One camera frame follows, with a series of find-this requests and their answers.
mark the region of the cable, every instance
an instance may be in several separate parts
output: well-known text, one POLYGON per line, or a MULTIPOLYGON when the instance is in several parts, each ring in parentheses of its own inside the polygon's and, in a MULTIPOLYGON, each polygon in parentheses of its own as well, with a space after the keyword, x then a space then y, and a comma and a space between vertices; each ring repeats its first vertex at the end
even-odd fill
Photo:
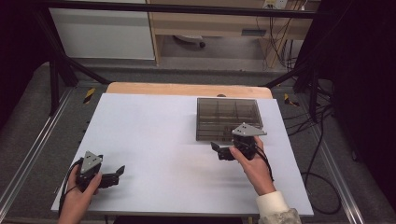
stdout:
POLYGON ((290 41, 290 48, 289 48, 289 58, 287 59, 288 72, 289 72, 289 69, 292 70, 294 68, 294 64, 296 63, 296 60, 297 60, 297 58, 292 58, 291 57, 291 54, 292 54, 292 51, 293 51, 293 43, 294 43, 294 40, 291 40, 290 41))
MULTIPOLYGON (((260 36, 261 36, 262 40, 266 41, 266 39, 265 39, 264 36, 262 35, 262 30, 261 30, 261 28, 260 28, 260 26, 259 26, 259 17, 256 17, 256 26, 257 26, 257 29, 258 29, 259 32, 260 32, 260 36)), ((264 72, 264 71, 266 70, 266 68, 268 67, 268 62, 267 62, 267 53, 268 53, 268 49, 269 49, 269 46, 267 46, 267 48, 265 49, 265 52, 263 52, 263 50, 262 50, 262 56, 263 56, 263 58, 264 58, 264 60, 263 60, 263 62, 262 62, 262 71, 263 71, 263 72, 264 72)))
POLYGON ((326 106, 325 108, 323 108, 323 110, 322 110, 321 121, 320 121, 320 138, 319 138, 319 140, 318 140, 318 144, 317 144, 317 147, 315 148, 314 154, 312 155, 311 161, 309 162, 309 166, 308 166, 307 171, 302 173, 302 175, 305 175, 305 179, 304 179, 304 186, 305 186, 305 187, 307 186, 307 183, 308 183, 308 177, 309 177, 310 175, 313 175, 313 176, 315 176, 315 177, 318 177, 318 178, 320 178, 320 179, 326 181, 326 182, 334 189, 334 191, 335 191, 335 193, 336 193, 336 196, 337 196, 337 200, 338 200, 338 205, 337 205, 337 208, 336 208, 336 209, 334 209, 334 210, 332 210, 332 211, 323 211, 323 210, 318 209, 317 207, 315 207, 315 206, 311 203, 311 204, 312 204, 312 207, 313 207, 315 210, 319 211, 320 213, 326 214, 326 215, 333 215, 333 214, 336 214, 336 213, 341 209, 341 197, 340 197, 340 195, 339 195, 337 189, 335 188, 335 186, 334 186, 330 181, 328 181, 326 178, 324 178, 324 177, 321 176, 321 175, 317 175, 317 174, 311 173, 311 169, 312 169, 312 166, 313 166, 313 164, 314 164, 315 157, 316 157, 317 154, 318 154, 318 150, 319 150, 319 148, 320 148, 320 144, 321 144, 321 142, 322 142, 322 140, 323 140, 323 134, 324 134, 324 125, 323 125, 324 113, 325 113, 326 110, 328 110, 330 107, 331 107, 331 105, 327 105, 327 106, 326 106))
POLYGON ((62 187, 62 191, 61 191, 61 199, 59 200, 59 210, 58 210, 58 216, 61 216, 62 213, 62 208, 64 207, 64 200, 66 198, 66 194, 68 192, 70 192, 70 190, 74 189, 77 186, 74 186, 73 188, 71 188, 70 190, 66 191, 66 186, 67 186, 67 181, 69 179, 70 173, 72 172, 73 168, 77 165, 82 164, 82 162, 84 161, 83 158, 80 158, 78 161, 76 161, 75 163, 72 164, 72 166, 70 167, 70 169, 67 171, 67 175, 64 178, 64 185, 62 187))
MULTIPOLYGON (((327 117, 329 117, 330 114, 331 114, 331 112, 328 113, 328 114, 326 114, 326 115, 324 115, 324 113, 325 113, 325 111, 317 112, 316 115, 323 114, 323 118, 322 118, 322 119, 325 120, 325 119, 326 119, 327 117)), ((298 115, 298 116, 291 117, 291 118, 288 118, 288 119, 298 118, 298 117, 300 117, 300 116, 302 116, 302 115, 298 115)), ((300 123, 300 124, 294 124, 294 125, 292 125, 292 126, 287 127, 286 129, 291 129, 291 128, 300 126, 300 127, 297 129, 297 131, 295 131, 294 133, 289 133, 289 134, 288 134, 288 136, 292 136, 292 135, 295 135, 295 134, 297 134, 297 133, 300 133, 300 132, 302 132, 302 131, 304 131, 304 130, 307 130, 308 128, 313 127, 313 126, 315 126, 315 125, 317 125, 317 124, 318 124, 317 122, 314 122, 314 123, 313 123, 312 118, 309 118, 309 119, 307 119, 306 121, 304 121, 304 122, 302 122, 302 123, 300 123)))
MULTIPOLYGON (((246 144, 246 143, 244 143, 244 142, 240 142, 240 141, 236 141, 236 140, 233 140, 233 142, 236 143, 236 144, 243 145, 244 147, 250 148, 250 145, 249 145, 249 144, 246 144)), ((265 162, 265 164, 267 164, 268 171, 269 171, 270 176, 271 176, 271 180, 274 181, 274 177, 273 177, 273 175, 272 175, 271 165, 270 165, 270 162, 268 161, 267 156, 266 156, 265 153, 264 153, 264 150, 263 150, 262 148, 258 147, 256 144, 254 145, 254 149, 256 150, 256 153, 259 154, 259 156, 260 156, 260 157, 262 158, 262 160, 265 162)))
POLYGON ((325 181, 327 184, 330 185, 330 187, 334 190, 335 195, 337 196, 337 202, 338 202, 338 203, 337 203, 337 207, 336 207, 333 211, 330 211, 330 212, 329 212, 329 211, 324 211, 324 210, 318 209, 316 206, 314 206, 314 205, 311 203, 311 206, 312 206, 315 210, 317 210, 318 212, 320 212, 320 213, 322 213, 322 214, 334 215, 334 214, 336 214, 336 213, 341 209, 341 206, 342 206, 342 204, 341 204, 341 197, 340 197, 340 195, 339 195, 339 193, 338 193, 338 191, 337 191, 337 188, 334 186, 334 184, 333 184, 332 182, 330 182, 328 179, 324 178, 323 176, 317 175, 317 174, 312 173, 312 172, 310 172, 310 173, 302 172, 301 175, 312 175, 312 176, 314 176, 314 177, 317 177, 317 178, 319 178, 319 179, 325 181))
MULTIPOLYGON (((296 8, 298 8, 297 6, 300 6, 300 5, 296 4, 296 5, 294 6, 293 10, 295 10, 296 8)), ((284 66, 284 67, 288 67, 288 66, 285 64, 284 57, 283 57, 283 59, 282 59, 282 57, 279 55, 278 50, 277 50, 277 47, 276 47, 276 42, 279 41, 279 40, 283 40, 283 38, 285 37, 285 34, 286 34, 286 32, 287 32, 287 30, 288 30, 288 27, 289 27, 289 25, 290 25, 291 19, 292 19, 292 18, 289 18, 289 19, 288 19, 288 21, 286 22, 286 24, 277 32, 276 38, 274 38, 274 36, 273 36, 274 18, 272 18, 272 17, 269 18, 269 20, 270 20, 270 37, 271 37, 271 38, 270 38, 270 43, 271 43, 271 46, 273 47, 274 51, 276 52, 276 57, 278 58, 279 62, 282 64, 282 66, 284 66), (282 37, 281 37, 280 39, 277 39, 279 33, 280 33, 283 29, 285 29, 285 31, 283 32, 282 37)))
POLYGON ((271 165, 270 165, 270 162, 268 161, 267 156, 264 153, 264 150, 258 146, 255 146, 255 148, 256 148, 256 153, 259 154, 259 156, 264 160, 265 164, 267 164, 268 171, 270 172, 271 180, 274 181, 271 165))
POLYGON ((284 118, 284 119, 296 119, 296 118, 299 118, 299 117, 301 117, 301 116, 306 116, 307 114, 308 114, 308 113, 303 113, 303 114, 300 114, 300 115, 296 115, 296 116, 288 117, 288 118, 284 118))

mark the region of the gray floor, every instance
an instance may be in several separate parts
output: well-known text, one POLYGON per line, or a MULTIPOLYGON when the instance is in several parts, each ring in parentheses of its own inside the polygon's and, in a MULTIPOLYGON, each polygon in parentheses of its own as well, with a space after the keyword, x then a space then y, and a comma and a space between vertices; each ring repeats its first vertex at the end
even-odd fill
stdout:
MULTIPOLYGON (((184 43, 172 36, 165 38, 163 60, 160 65, 152 62, 122 61, 114 67, 114 62, 91 63, 92 70, 103 77, 116 81, 194 83, 257 86, 265 84, 286 72, 277 66, 268 68, 258 50, 257 40, 244 38, 206 38, 206 47, 184 43)), ((57 215, 50 211, 54 200, 53 193, 62 182, 68 166, 78 149, 78 142, 84 136, 94 109, 106 86, 91 81, 78 74, 81 82, 73 89, 63 114, 42 148, 35 165, 14 203, 6 220, 31 218, 55 220, 57 215), (96 91, 89 104, 82 103, 87 90, 96 91)), ((293 81, 288 80, 273 88, 283 118, 302 115, 301 106, 284 103, 284 94, 295 102, 299 97, 291 90, 293 81)), ((35 72, 29 87, 15 108, 7 125, 0 132, 0 193, 6 191, 8 183, 16 173, 25 155, 39 135, 41 128, 49 118, 50 112, 49 69, 43 65, 35 72)), ((326 99, 320 98, 326 105, 326 99)), ((306 116, 297 119, 285 119, 285 126, 299 124, 306 116)), ((396 223, 396 215, 371 178, 364 164, 351 159, 351 150, 340 129, 336 117, 327 117, 324 122, 326 143, 342 171, 354 200, 367 223, 396 223)), ((312 130, 306 130, 290 137, 290 142, 301 172, 306 171, 317 145, 312 130)), ((320 154, 315 158, 312 172, 330 179, 320 154)), ((310 177, 308 194, 311 203, 325 211, 337 206, 335 192, 320 179, 310 177)), ((103 216, 87 215, 86 220, 102 220, 103 216)), ((333 215, 324 215, 315 211, 313 217, 303 217, 304 223, 348 223, 344 209, 333 215)))

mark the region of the black pole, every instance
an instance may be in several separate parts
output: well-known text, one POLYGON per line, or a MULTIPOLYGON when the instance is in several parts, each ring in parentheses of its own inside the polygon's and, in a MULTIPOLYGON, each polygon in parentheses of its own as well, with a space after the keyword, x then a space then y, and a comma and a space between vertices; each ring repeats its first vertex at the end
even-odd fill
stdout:
POLYGON ((60 47, 57 39, 53 35, 53 32, 49 28, 49 25, 47 24, 46 19, 43 16, 41 8, 32 7, 30 12, 34 20, 36 21, 38 28, 41 29, 47 39, 47 42, 49 43, 49 53, 52 56, 52 59, 55 60, 55 62, 57 63, 57 71, 64 80, 64 84, 66 86, 76 86, 78 84, 78 79, 70 66, 65 64, 61 55, 61 53, 64 52, 64 49, 60 47))
POLYGON ((313 74, 311 77, 311 89, 309 98, 309 115, 315 123, 318 123, 317 118, 317 99, 318 99, 318 69, 313 69, 313 74))
POLYGON ((306 63, 301 64, 300 66, 294 68, 293 70, 289 71, 287 74, 278 77, 270 82, 268 82, 265 85, 261 85, 259 87, 266 87, 268 89, 271 89, 273 87, 275 87, 276 85, 278 85, 279 83, 282 83, 286 80, 288 80, 291 77, 297 77, 299 76, 302 72, 306 71, 306 69, 308 68, 308 66, 306 65, 306 63))
POLYGON ((182 6, 161 4, 137 4, 137 3, 109 3, 109 2, 87 2, 87 1, 59 1, 59 0, 37 0, 36 6, 54 8, 73 8, 109 11, 140 11, 140 12, 167 12, 188 14, 211 14, 232 15, 251 17, 274 17, 274 18, 298 18, 298 19, 325 19, 332 14, 327 12, 281 10, 281 9, 257 9, 246 7, 204 7, 204 6, 182 6))
POLYGON ((84 67, 82 64, 74 61, 73 59, 69 58, 65 53, 62 54, 63 58, 66 62, 68 62, 71 66, 75 67, 77 70, 79 70, 80 72, 84 73, 85 75, 95 79, 96 81, 108 85, 110 83, 112 83, 112 81, 109 81, 103 77, 100 77, 99 75, 97 75, 96 73, 94 73, 93 71, 91 71, 90 69, 84 67))

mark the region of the dark fabric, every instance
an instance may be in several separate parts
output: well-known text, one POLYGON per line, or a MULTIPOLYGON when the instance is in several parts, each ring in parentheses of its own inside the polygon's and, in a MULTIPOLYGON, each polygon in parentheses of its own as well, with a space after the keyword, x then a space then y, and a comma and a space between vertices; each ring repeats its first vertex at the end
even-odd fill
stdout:
POLYGON ((240 217, 117 217, 114 224, 242 224, 240 217))
MULTIPOLYGON (((46 39, 35 26, 28 8, 25 1, 0 1, 0 129, 34 71, 50 59, 46 39)), ((57 34, 50 12, 47 9, 43 12, 57 34)))
MULTIPOLYGON (((334 84, 332 103, 350 145, 396 211, 395 10, 393 0, 355 0, 321 52, 325 60, 315 63, 319 78, 334 84)), ((320 22, 311 26, 300 55, 318 43, 315 31, 322 33, 320 22)))

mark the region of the white cabinet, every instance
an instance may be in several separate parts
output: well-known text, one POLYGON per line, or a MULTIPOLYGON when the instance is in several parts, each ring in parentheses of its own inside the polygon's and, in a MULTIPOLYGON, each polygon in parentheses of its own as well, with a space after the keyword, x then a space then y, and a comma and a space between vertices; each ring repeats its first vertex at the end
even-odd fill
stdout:
MULTIPOLYGON (((106 2, 146 3, 145 0, 106 2)), ((72 58, 154 60, 147 12, 51 8, 52 18, 72 58)))

